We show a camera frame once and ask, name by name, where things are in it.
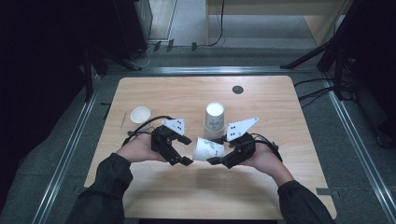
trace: black fabric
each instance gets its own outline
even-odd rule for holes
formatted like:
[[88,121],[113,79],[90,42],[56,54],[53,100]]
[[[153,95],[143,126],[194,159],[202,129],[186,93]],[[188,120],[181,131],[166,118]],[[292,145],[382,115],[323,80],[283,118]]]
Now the black fabric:
[[[134,178],[129,169],[130,165],[131,163],[114,153],[102,161],[98,166],[95,182],[78,196],[66,223],[123,223],[122,196]],[[320,199],[297,181],[282,185],[278,194],[280,210],[288,224],[335,223]],[[155,219],[143,219],[142,223],[158,222]]]
[[119,224],[124,222],[122,196],[133,176],[131,163],[117,154],[111,154],[97,169],[95,182],[78,199],[66,223]]
[[326,206],[309,189],[293,180],[278,190],[280,212],[288,224],[335,223]]

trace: table top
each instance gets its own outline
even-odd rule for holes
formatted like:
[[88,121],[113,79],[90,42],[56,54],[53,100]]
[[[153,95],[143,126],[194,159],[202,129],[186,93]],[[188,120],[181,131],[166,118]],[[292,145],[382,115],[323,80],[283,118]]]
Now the table top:
[[[244,91],[233,92],[240,86]],[[184,119],[192,143],[173,147],[191,158],[197,137],[204,137],[205,108],[211,102],[225,107],[226,123],[258,117],[250,133],[260,133],[279,145],[284,164],[294,178],[317,194],[327,189],[303,111],[291,79],[268,77],[126,77],[120,81],[99,140],[85,186],[94,181],[100,161],[117,151],[133,130],[130,114],[138,106],[151,117]],[[161,125],[161,120],[152,123]],[[225,155],[231,152],[226,147]],[[137,218],[283,219],[274,180],[254,168],[211,166],[195,161],[190,166],[157,161],[133,163],[134,180],[123,197],[125,216]],[[332,217],[330,195],[318,196]]]

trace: human arm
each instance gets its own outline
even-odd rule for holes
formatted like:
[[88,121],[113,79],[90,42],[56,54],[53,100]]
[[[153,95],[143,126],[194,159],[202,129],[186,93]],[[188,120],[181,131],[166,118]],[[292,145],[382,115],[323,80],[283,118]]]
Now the human arm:
[[149,134],[138,135],[99,164],[94,183],[78,195],[66,223],[123,223],[122,196],[134,178],[129,167],[140,161],[165,161],[151,150]]
[[288,223],[335,223],[321,200],[294,180],[268,146],[256,144],[253,157],[240,165],[254,167],[274,179],[278,186],[280,212]]

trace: metal floor strip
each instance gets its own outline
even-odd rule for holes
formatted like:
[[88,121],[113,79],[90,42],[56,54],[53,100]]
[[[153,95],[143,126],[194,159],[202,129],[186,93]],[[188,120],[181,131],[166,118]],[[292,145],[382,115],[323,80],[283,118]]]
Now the metal floor strip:
[[[325,86],[330,87],[332,83],[330,81],[325,81]],[[356,155],[358,156],[361,166],[366,173],[376,197],[384,210],[385,215],[388,218],[389,223],[396,223],[396,205],[393,197],[390,193],[389,188],[384,182],[381,174],[373,162],[369,151],[363,144],[361,137],[353,124],[351,117],[349,116],[347,109],[343,102],[340,102],[333,91],[329,92],[332,104],[337,111],[337,114],[342,121],[346,133],[355,149]]]
[[[98,87],[101,81],[101,78],[96,75],[93,81],[93,86]],[[43,199],[41,200],[41,203],[35,213],[35,217],[32,222],[34,224],[46,223],[47,217],[50,213],[50,209],[53,206],[56,195],[58,194],[59,188],[61,187],[64,180],[64,176],[66,174],[69,163],[72,160],[73,154],[78,144],[78,140],[81,137],[82,130],[84,129],[87,119],[91,113],[93,103],[96,99],[96,94],[97,88],[94,89],[90,101],[85,103],[81,110],[76,126],[74,127],[73,132],[70,135],[69,141],[67,142],[67,145],[64,149],[64,153],[58,163],[58,166],[52,176],[51,181],[47,185]]]

